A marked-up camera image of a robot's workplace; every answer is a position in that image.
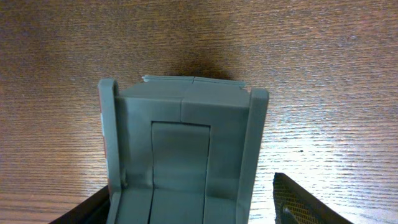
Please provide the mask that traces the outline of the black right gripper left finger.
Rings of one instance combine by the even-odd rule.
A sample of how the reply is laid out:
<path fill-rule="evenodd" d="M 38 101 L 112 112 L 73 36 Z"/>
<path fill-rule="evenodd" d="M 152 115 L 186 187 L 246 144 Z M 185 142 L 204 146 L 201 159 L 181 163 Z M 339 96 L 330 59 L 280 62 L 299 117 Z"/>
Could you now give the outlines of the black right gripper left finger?
<path fill-rule="evenodd" d="M 110 208 L 108 186 L 49 224 L 105 224 Z"/>

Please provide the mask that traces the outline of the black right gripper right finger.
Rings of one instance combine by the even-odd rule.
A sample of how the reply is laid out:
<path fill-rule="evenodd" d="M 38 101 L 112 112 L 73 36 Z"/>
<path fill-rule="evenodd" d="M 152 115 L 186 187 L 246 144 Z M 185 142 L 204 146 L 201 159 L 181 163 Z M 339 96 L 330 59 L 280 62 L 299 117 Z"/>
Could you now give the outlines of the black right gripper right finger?
<path fill-rule="evenodd" d="M 352 224 L 284 173 L 273 180 L 275 223 Z"/>

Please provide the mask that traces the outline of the yellow and grey toy truck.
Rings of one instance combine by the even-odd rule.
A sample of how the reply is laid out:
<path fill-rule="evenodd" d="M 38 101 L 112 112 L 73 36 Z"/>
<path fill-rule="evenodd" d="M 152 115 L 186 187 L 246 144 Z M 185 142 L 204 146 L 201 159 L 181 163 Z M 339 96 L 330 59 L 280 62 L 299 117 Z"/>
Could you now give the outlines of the yellow and grey toy truck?
<path fill-rule="evenodd" d="M 150 76 L 98 84 L 108 223 L 247 223 L 269 92 Z"/>

